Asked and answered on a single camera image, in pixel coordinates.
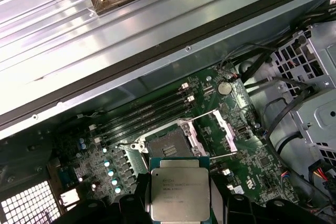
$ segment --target ventilation grille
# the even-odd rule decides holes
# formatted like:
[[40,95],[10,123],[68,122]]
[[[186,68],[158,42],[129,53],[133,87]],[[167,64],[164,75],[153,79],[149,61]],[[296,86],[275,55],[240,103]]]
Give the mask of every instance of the ventilation grille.
[[[305,82],[325,74],[305,35],[300,35],[281,47],[274,53],[273,60],[283,78]],[[298,87],[290,84],[287,87],[293,97],[298,95]]]
[[317,143],[320,153],[327,163],[336,167],[336,152],[327,143]]
[[3,224],[52,223],[60,216],[48,182],[43,182],[1,202],[7,221]]

